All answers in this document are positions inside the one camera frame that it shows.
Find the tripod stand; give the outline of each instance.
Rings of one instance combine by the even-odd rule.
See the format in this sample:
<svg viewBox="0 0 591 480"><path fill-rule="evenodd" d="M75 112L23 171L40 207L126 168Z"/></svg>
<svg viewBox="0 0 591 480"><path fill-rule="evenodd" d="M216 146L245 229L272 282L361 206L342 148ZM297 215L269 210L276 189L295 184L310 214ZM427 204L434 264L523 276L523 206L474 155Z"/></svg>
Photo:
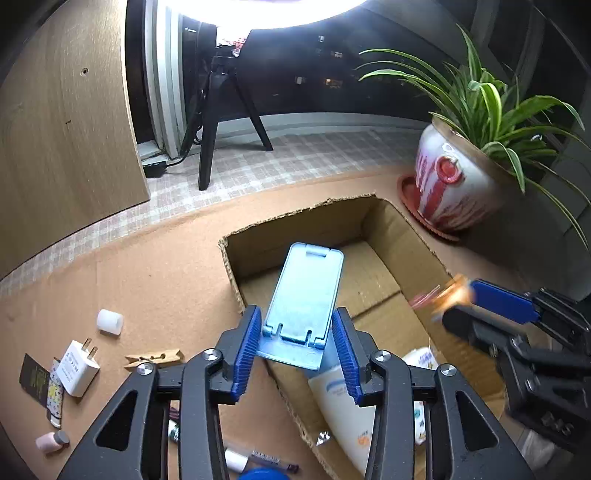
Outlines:
<svg viewBox="0 0 591 480"><path fill-rule="evenodd" d="M231 46L220 46L215 49L212 66L206 88L197 109L191 116L185 132L180 154L185 158L193 145L198 130L203 127L201 137L201 152L199 155L199 190L207 190L212 174L213 148L216 142L217 124L220 118L220 92L225 83L230 83L236 90L256 133L266 151L272 151L273 145L256 111L248 89L241 85L236 77L236 61Z"/></svg>

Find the cardboard box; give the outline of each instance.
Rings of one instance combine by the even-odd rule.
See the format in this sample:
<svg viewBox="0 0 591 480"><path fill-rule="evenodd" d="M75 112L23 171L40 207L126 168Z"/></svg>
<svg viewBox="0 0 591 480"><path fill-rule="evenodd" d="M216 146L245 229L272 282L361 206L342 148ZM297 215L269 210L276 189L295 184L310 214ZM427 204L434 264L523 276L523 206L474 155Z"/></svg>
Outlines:
<svg viewBox="0 0 591 480"><path fill-rule="evenodd" d="M409 306L409 299L447 283L451 275L394 205L375 195L328 200L224 237L220 247L242 309L257 304L265 316L294 242L343 251L336 305L346 307L356 328L369 332L379 348L404 356L414 348L430 346L440 362L456 365L500 416L504 386L494 362L433 322L428 309L415 312ZM304 374L276 362L269 362L268 368L302 438L328 474L340 480L361 479L337 442L316 446L318 434L329 427ZM418 447L415 478L423 476L424 449Z"/></svg>

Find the tiled floor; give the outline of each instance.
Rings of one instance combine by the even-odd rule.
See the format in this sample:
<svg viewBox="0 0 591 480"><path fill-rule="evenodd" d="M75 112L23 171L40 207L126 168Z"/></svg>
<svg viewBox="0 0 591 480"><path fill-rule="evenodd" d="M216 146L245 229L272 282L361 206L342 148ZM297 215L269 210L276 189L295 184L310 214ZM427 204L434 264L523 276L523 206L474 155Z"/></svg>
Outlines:
<svg viewBox="0 0 591 480"><path fill-rule="evenodd" d="M194 155L148 179L149 202L119 212L52 245L0 281L0 296L32 283L112 240L181 213L247 193L301 180L393 164L413 164L421 132L359 131L285 135L273 139L273 152L258 143L215 151L209 188L197 188L199 156Z"/></svg>

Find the wooden clothespin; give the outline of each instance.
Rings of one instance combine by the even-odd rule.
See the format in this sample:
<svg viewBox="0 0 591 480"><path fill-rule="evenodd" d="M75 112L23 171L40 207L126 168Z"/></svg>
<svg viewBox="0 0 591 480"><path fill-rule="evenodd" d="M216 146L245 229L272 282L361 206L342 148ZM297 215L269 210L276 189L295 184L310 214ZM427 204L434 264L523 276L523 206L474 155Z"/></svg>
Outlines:
<svg viewBox="0 0 591 480"><path fill-rule="evenodd" d="M171 348L170 350L159 350L139 355L125 355L125 358L129 363L124 368L132 369L146 360L158 365L180 363L183 361L183 353L179 348Z"/></svg>

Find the cardboard surface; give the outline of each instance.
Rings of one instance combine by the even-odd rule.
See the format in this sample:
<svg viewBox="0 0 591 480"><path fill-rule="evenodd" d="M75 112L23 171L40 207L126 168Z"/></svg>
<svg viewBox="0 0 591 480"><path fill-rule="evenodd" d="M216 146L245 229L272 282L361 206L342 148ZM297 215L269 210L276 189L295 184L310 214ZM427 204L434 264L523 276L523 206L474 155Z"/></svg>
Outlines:
<svg viewBox="0 0 591 480"><path fill-rule="evenodd" d="M57 477L72 449L127 377L123 368L126 354L179 347L190 358L213 346L222 331L236 326L239 306L219 251L220 238L327 198L375 192L399 205L396 178L403 172L383 168L345 174L216 204L78 257L64 269L0 300L0 421L33 472L40 480ZM358 218L365 218L366 206L360 203L356 208ZM427 232L420 235L451 273L522 288L512 272L483 256L444 244ZM370 240L367 243L389 268L377 241ZM249 268L252 263L246 262L243 271ZM400 287L406 296L409 286ZM119 338L96 330L101 308L125 316ZM28 353L49 369L53 357L61 357L71 340L89 336L99 348L95 359L101 370L80 401L65 397L63 429L72 445L46 458L35 448L34 440L52 428L45 411L18 383L22 359ZM228 440L299 463L302 471L297 477L302 480L327 478L300 440L301 432L260 359L255 361L246 394L236 406L222 409L221 420ZM326 444L325 451L329 450L341 451L336 442ZM171 447L170 452L170 479L174 480L178 478L176 448Z"/></svg>
<svg viewBox="0 0 591 480"><path fill-rule="evenodd" d="M266 312L294 242L343 251L345 261L337 306L346 307L356 328L370 333L379 348L402 357L415 348L429 346L440 363L446 362L448 356L485 399L494 395L490 405L500 415L503 385L494 362L447 334L431 320L428 309L419 318L409 306L408 299L447 283L451 277L435 252L391 202L376 196L327 200L312 209L289 213L224 237L220 242L222 254L242 306L257 304ZM303 439L329 475L338 480L361 479L341 449L331 443L316 446L319 433L330 428L302 371L275 362L270 362L268 368ZM425 467L425 449L419 447L415 453L416 478L424 477Z"/></svg>

